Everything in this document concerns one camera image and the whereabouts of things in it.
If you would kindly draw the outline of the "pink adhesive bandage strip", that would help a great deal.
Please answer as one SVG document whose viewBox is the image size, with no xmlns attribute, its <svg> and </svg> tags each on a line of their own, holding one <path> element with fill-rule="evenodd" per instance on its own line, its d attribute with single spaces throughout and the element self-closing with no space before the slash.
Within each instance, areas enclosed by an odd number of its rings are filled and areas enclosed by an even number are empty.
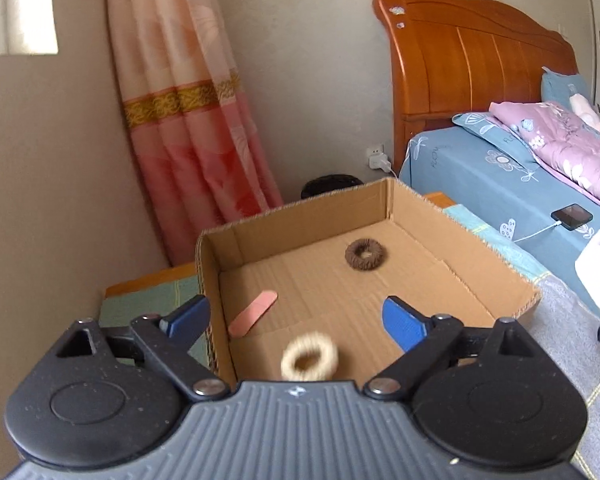
<svg viewBox="0 0 600 480">
<path fill-rule="evenodd" d="M 277 292 L 274 290 L 264 290 L 254 298 L 245 309 L 228 324 L 227 331 L 230 338 L 237 339 L 245 337 L 257 322 L 268 312 L 268 309 L 276 303 Z"/>
</svg>

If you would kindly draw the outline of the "cardboard box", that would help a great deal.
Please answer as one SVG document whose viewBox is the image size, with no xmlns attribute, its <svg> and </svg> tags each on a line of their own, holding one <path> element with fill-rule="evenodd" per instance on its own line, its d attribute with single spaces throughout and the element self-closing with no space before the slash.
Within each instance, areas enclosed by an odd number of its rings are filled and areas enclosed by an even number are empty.
<svg viewBox="0 0 600 480">
<path fill-rule="evenodd" d="M 393 179 L 203 232 L 196 268 L 211 304 L 210 366 L 230 384 L 278 379 L 288 344 L 313 332 L 336 344 L 337 377 L 364 384 L 401 353 L 381 323 L 388 296 L 478 327 L 541 298 L 478 235 Z M 276 303 L 230 338 L 228 324 L 264 290 Z"/>
</svg>

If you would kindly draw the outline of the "black smartphone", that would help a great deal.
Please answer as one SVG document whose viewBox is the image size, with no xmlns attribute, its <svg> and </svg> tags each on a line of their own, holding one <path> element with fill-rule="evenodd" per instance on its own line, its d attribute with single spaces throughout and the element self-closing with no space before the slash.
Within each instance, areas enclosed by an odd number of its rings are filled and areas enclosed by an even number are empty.
<svg viewBox="0 0 600 480">
<path fill-rule="evenodd" d="M 593 220 L 593 215 L 579 204 L 571 204 L 554 210 L 550 218 L 558 222 L 568 231 L 574 231 Z"/>
</svg>

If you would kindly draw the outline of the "black round object behind box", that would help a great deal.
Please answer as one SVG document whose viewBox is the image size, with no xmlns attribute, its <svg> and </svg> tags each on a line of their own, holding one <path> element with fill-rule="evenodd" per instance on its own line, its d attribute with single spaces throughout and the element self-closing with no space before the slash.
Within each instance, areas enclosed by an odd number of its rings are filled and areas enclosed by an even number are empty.
<svg viewBox="0 0 600 480">
<path fill-rule="evenodd" d="M 301 190 L 300 198 L 307 200 L 308 198 L 345 190 L 346 188 L 355 188 L 362 184 L 362 180 L 350 174 L 325 174 L 306 182 Z"/>
</svg>

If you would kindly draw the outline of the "pink patterned curtain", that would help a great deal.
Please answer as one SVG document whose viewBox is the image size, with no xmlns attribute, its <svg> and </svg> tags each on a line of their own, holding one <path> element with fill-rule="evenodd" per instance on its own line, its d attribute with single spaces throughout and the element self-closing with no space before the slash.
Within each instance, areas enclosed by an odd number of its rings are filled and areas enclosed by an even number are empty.
<svg viewBox="0 0 600 480">
<path fill-rule="evenodd" d="M 219 0 L 107 0 L 125 122 L 174 264 L 206 229 L 283 203 Z"/>
</svg>

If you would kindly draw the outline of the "blue floral bed sheet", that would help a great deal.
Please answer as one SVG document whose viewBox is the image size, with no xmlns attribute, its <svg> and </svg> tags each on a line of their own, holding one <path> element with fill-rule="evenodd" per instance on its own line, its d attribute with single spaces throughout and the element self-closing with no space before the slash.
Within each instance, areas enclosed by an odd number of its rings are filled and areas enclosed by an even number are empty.
<svg viewBox="0 0 600 480">
<path fill-rule="evenodd" d="M 538 164 L 530 148 L 491 114 L 459 114 L 452 123 L 408 141 L 400 180 L 420 194 L 444 193 L 505 237 L 519 240 L 600 315 L 574 268 L 600 228 L 600 205 Z M 568 231 L 550 218 L 571 204 L 588 210 L 593 220 Z"/>
</svg>

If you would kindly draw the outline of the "pink floral quilt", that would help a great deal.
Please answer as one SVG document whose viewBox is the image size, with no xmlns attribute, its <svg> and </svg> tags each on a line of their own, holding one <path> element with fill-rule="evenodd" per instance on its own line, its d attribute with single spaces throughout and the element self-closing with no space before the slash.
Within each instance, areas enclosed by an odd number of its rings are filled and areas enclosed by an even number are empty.
<svg viewBox="0 0 600 480">
<path fill-rule="evenodd" d="M 489 112 L 535 157 L 600 201 L 600 134 L 553 102 L 493 102 Z"/>
</svg>

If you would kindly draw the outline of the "blue pillow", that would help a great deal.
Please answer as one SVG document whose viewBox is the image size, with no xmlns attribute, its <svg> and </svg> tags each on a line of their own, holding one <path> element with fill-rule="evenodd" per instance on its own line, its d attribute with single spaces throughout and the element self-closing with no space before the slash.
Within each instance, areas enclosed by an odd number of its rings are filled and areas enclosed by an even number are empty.
<svg viewBox="0 0 600 480">
<path fill-rule="evenodd" d="M 544 102 L 555 102 L 562 107 L 571 108 L 570 98 L 575 94 L 580 94 L 591 102 L 588 84 L 580 74 L 565 75 L 543 67 L 541 98 Z"/>
</svg>

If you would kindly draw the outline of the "orange wooden headboard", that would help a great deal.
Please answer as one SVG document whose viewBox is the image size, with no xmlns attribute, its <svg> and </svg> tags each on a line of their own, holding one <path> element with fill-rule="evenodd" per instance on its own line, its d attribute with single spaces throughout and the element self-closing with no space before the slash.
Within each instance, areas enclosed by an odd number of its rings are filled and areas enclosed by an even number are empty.
<svg viewBox="0 0 600 480">
<path fill-rule="evenodd" d="M 544 70 L 578 71 L 559 32 L 496 0 L 373 0 L 373 9 L 389 39 L 395 170 L 416 134 L 493 102 L 538 102 Z"/>
</svg>

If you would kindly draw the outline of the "white wall socket charger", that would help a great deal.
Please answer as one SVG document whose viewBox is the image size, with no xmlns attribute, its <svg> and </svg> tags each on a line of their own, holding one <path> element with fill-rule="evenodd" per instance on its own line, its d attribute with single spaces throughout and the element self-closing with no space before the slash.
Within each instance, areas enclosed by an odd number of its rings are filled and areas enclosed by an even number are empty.
<svg viewBox="0 0 600 480">
<path fill-rule="evenodd" d="M 366 150 L 367 165 L 373 170 L 382 170 L 388 174 L 392 170 L 389 156 L 382 144 L 370 146 Z"/>
</svg>

